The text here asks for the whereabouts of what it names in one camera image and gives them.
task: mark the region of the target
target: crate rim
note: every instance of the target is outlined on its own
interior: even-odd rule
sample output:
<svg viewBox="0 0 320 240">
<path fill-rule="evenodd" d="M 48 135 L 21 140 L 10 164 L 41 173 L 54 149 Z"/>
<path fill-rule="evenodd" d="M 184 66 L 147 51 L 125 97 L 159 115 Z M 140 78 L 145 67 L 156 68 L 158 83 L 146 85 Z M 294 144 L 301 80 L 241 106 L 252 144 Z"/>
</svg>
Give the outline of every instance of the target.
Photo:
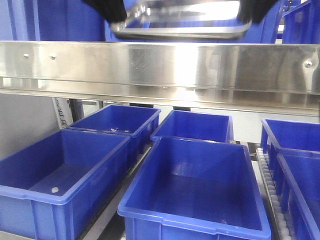
<svg viewBox="0 0 320 240">
<path fill-rule="evenodd" d="M 149 119 L 147 121 L 145 121 L 135 132 L 133 133 L 127 133 L 127 132 L 112 132 L 109 130 L 100 130 L 100 129 L 93 129 L 93 128 L 84 128 L 84 127 L 76 127 L 74 126 L 75 124 L 81 123 L 82 121 L 85 121 L 87 118 L 93 116 L 94 114 L 97 114 L 107 108 L 111 108 L 111 107 L 117 107 L 117 108 L 138 108 L 138 109 L 146 109 L 146 110 L 155 110 L 155 112 L 152 114 L 151 117 L 149 117 Z M 99 109 L 98 111 L 95 111 L 91 114 L 89 114 L 88 116 L 72 123 L 71 125 L 69 125 L 67 128 L 71 129 L 71 130 L 77 130 L 77 131 L 88 131 L 88 132 L 96 132 L 96 133 L 103 133 L 103 134 L 118 134 L 118 135 L 126 135 L 126 136 L 130 136 L 132 138 L 137 138 L 139 133 L 148 125 L 150 124 L 150 122 L 152 122 L 161 112 L 161 109 L 159 108 L 153 108 L 153 107 L 143 107 L 143 106 L 124 106 L 124 105 L 117 105 L 117 104 L 110 104 L 108 106 L 105 106 L 101 109 Z"/>
<path fill-rule="evenodd" d="M 37 142 L 34 142 L 33 144 L 30 144 L 10 155 L 7 157 L 3 158 L 9 158 L 11 156 L 14 156 L 20 151 L 26 150 L 27 148 L 36 145 L 38 142 L 45 140 L 53 135 L 63 133 L 63 132 L 72 132 L 72 133 L 84 133 L 84 134 L 99 134 L 102 136 L 112 136 L 112 138 L 123 138 L 123 140 L 115 147 L 113 148 L 106 156 L 104 156 L 90 171 L 88 171 L 83 177 L 81 177 L 68 191 L 65 192 L 64 195 L 62 196 L 57 196 L 57 195 L 51 195 L 49 193 L 43 193 L 43 192 L 36 192 L 28 189 L 22 189 L 22 188 L 17 188 L 17 187 L 11 187 L 11 186 L 5 186 L 5 185 L 0 185 L 0 195 L 5 196 L 8 198 L 15 198 L 19 200 L 31 200 L 31 201 L 39 201 L 42 203 L 47 203 L 51 205 L 65 205 L 67 204 L 73 196 L 78 193 L 82 188 L 80 187 L 81 185 L 85 185 L 88 181 L 90 176 L 93 177 L 98 173 L 98 170 L 100 169 L 101 166 L 108 164 L 108 159 L 110 159 L 114 153 L 119 151 L 120 149 L 123 149 L 125 146 L 128 145 L 130 142 L 130 137 L 129 136 L 124 136 L 124 135 L 116 135 L 116 134 L 101 134 L 97 132 L 84 132 L 84 131 L 74 131 L 72 129 L 60 129 L 58 131 L 55 131 L 54 133 L 50 134 L 49 136 L 46 136 L 42 139 L 40 139 Z"/>
<path fill-rule="evenodd" d="M 222 115 L 222 114 L 214 114 L 214 113 L 210 113 L 210 112 L 199 112 L 199 111 L 183 111 L 183 110 L 171 110 L 169 112 L 169 114 L 163 119 L 163 121 L 159 124 L 159 126 L 154 130 L 154 132 L 151 134 L 150 139 L 153 141 L 158 140 L 160 137 L 165 137 L 165 136 L 156 136 L 157 133 L 160 131 L 160 129 L 162 128 L 163 125 L 166 124 L 166 122 L 168 121 L 169 118 L 171 118 L 171 116 L 175 113 L 175 112 L 183 112 L 185 114 L 195 114 L 195 115 L 211 115 L 211 116 L 221 116 L 221 117 L 226 117 L 228 118 L 228 124 L 231 125 L 231 129 L 229 129 L 230 132 L 230 137 L 234 138 L 234 132 L 233 132 L 233 118 L 231 115 Z M 190 138 L 190 137 L 177 137 L 177 136 L 167 136 L 167 137 L 176 137 L 176 138 L 180 138 L 180 139 L 190 139 L 190 140 L 196 140 L 197 138 Z"/>
<path fill-rule="evenodd" d="M 316 221 L 310 211 L 310 208 L 308 207 L 308 204 L 298 186 L 298 183 L 295 180 L 294 175 L 292 174 L 290 167 L 286 161 L 286 157 L 288 156 L 294 156 L 295 158 L 309 158 L 309 157 L 305 157 L 305 156 L 297 156 L 297 155 L 293 155 L 293 154 L 281 154 L 279 153 L 277 155 L 277 160 L 279 162 L 279 165 L 283 171 L 284 177 L 286 182 L 288 183 L 290 189 L 292 189 L 293 191 L 293 197 L 294 199 L 298 202 L 298 208 L 301 212 L 301 215 L 303 217 L 303 221 L 306 224 L 306 227 L 309 230 L 309 233 L 312 235 L 314 240 L 318 240 L 320 239 L 320 230 L 316 224 Z"/>
<path fill-rule="evenodd" d="M 135 190 L 137 184 L 139 183 L 140 179 L 143 176 L 143 172 L 145 171 L 145 168 L 151 164 L 150 162 L 152 161 L 152 157 L 154 152 L 157 150 L 157 146 L 161 143 L 161 141 L 165 139 L 171 139 L 174 141 L 185 141 L 185 142 L 198 142 L 198 143 L 204 143 L 204 144 L 215 144 L 215 145 L 229 145 L 232 146 L 233 148 L 239 148 L 243 149 L 244 151 L 244 156 L 245 156 L 245 161 L 246 161 L 246 167 L 248 168 L 250 178 L 254 178 L 254 170 L 252 167 L 251 163 L 251 158 L 250 154 L 248 151 L 248 148 L 244 145 L 240 144 L 232 144 L 232 143 L 224 143 L 224 142 L 212 142 L 212 141 L 207 141 L 207 140 L 201 140 L 201 139 L 183 139 L 183 138 L 176 138 L 176 137 L 170 137 L 170 136 L 161 136 L 159 139 L 156 140 L 154 143 L 152 149 L 148 153 L 145 161 L 143 162 L 138 174 L 135 176 L 133 179 L 132 183 L 130 184 L 128 190 L 122 197 L 119 205 L 118 205 L 118 210 L 117 212 L 124 217 L 129 217 L 129 218 L 135 218 L 135 219 L 140 219 L 140 220 L 147 220 L 147 221 L 152 221 L 152 222 L 159 222 L 162 223 L 164 226 L 169 226 L 169 227 L 174 227 L 174 228 L 181 228 L 181 229 L 186 229 L 186 230 L 192 230 L 195 232 L 201 232 L 201 233 L 206 233 L 206 234 L 211 234 L 211 235 L 216 235 L 216 234 L 223 234 L 223 235 L 228 235 L 228 236 L 233 236 L 233 237 L 239 237 L 239 234 L 241 234 L 242 238 L 248 238 L 250 240 L 270 240 L 271 239 L 271 229 L 269 226 L 269 221 L 267 219 L 266 211 L 264 209 L 264 204 L 260 195 L 259 187 L 257 181 L 250 181 L 251 182 L 251 187 L 253 190 L 253 195 L 254 195 L 254 201 L 257 206 L 257 213 L 259 216 L 259 220 L 261 223 L 261 229 L 249 229 L 249 228 L 244 228 L 244 227 L 239 227 L 239 226 L 232 226 L 228 224 L 223 224 L 223 223 L 218 223 L 218 222 L 212 222 L 212 221 L 207 221 L 207 220 L 202 220 L 202 219 L 195 219 L 192 217 L 186 217 L 186 216 L 179 216 L 179 215 L 174 215 L 174 214 L 168 214 L 168 213 L 161 213 L 157 211 L 151 211 L 151 210 L 143 210 L 135 207 L 127 207 L 126 203 L 129 200 L 131 194 Z"/>
</svg>

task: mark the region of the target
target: crate bottom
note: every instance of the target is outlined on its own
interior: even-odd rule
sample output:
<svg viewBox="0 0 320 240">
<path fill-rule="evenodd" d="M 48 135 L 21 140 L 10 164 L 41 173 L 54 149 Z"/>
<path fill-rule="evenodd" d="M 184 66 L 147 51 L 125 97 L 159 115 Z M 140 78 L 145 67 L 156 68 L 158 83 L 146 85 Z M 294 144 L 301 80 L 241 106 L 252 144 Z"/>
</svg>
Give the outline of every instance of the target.
<svg viewBox="0 0 320 240">
<path fill-rule="evenodd" d="M 151 193 L 151 211 L 243 227 L 239 186 L 168 175 Z"/>
<path fill-rule="evenodd" d="M 90 166 L 63 164 L 29 190 L 63 196 L 76 182 L 90 171 Z"/>
</svg>

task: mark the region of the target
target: metal rail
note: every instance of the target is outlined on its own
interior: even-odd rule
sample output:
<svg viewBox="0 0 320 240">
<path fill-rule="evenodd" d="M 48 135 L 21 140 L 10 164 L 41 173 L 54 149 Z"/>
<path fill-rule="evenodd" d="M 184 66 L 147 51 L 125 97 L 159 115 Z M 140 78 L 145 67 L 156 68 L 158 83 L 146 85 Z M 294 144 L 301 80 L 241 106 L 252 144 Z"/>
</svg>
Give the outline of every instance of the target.
<svg viewBox="0 0 320 240">
<path fill-rule="evenodd" d="M 0 41 L 0 93 L 317 116 L 320 45 Z"/>
</svg>

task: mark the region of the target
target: small white object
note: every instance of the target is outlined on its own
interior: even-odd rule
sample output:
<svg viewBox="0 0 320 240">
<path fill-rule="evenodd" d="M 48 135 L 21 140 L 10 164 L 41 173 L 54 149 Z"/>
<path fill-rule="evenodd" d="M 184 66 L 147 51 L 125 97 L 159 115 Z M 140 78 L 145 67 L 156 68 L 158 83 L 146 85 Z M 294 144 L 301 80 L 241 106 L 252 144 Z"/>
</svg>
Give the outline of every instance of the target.
<svg viewBox="0 0 320 240">
<path fill-rule="evenodd" d="M 272 195 L 276 195 L 276 191 L 275 190 L 269 190 L 269 194 Z"/>
<path fill-rule="evenodd" d="M 278 200 L 273 200 L 273 201 L 271 201 L 271 203 L 273 206 L 280 207 L 280 203 Z"/>
<path fill-rule="evenodd" d="M 287 227 L 287 223 L 285 220 L 278 221 L 278 225 L 279 225 L 279 228 L 286 228 Z"/>
<path fill-rule="evenodd" d="M 280 229 L 280 235 L 282 237 L 288 236 L 289 235 L 289 229 L 287 227 L 282 227 Z"/>
<path fill-rule="evenodd" d="M 274 211 L 275 211 L 276 213 L 282 213 L 281 207 L 279 207 L 279 206 L 275 206 L 273 209 L 274 209 Z"/>
<path fill-rule="evenodd" d="M 274 182 L 273 181 L 266 181 L 266 184 L 268 186 L 273 186 L 274 187 Z"/>
<path fill-rule="evenodd" d="M 283 213 L 278 212 L 275 216 L 278 221 L 285 221 L 285 216 L 283 215 Z"/>
<path fill-rule="evenodd" d="M 282 240 L 292 240 L 291 236 L 285 236 L 282 238 Z"/>
<path fill-rule="evenodd" d="M 277 195 L 271 195 L 271 201 L 278 201 L 278 196 Z"/>
<path fill-rule="evenodd" d="M 274 190 L 274 191 L 276 190 L 275 186 L 273 186 L 273 185 L 269 185 L 269 186 L 268 186 L 268 189 L 269 189 L 269 190 Z"/>
<path fill-rule="evenodd" d="M 57 186 L 55 186 L 55 187 L 53 187 L 53 188 L 51 189 L 51 192 L 52 192 L 53 194 L 55 194 L 55 193 L 59 192 L 59 188 L 58 188 Z"/>
</svg>

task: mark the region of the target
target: stainless steel tray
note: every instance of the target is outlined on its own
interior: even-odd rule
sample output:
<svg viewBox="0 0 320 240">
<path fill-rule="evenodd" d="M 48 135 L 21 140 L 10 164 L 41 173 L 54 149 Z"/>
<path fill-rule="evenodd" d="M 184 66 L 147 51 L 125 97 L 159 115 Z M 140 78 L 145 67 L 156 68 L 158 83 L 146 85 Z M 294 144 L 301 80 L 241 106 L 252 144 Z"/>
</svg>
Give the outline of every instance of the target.
<svg viewBox="0 0 320 240">
<path fill-rule="evenodd" d="M 236 39 L 251 25 L 240 9 L 240 0 L 139 1 L 110 29 L 121 39 Z"/>
</svg>

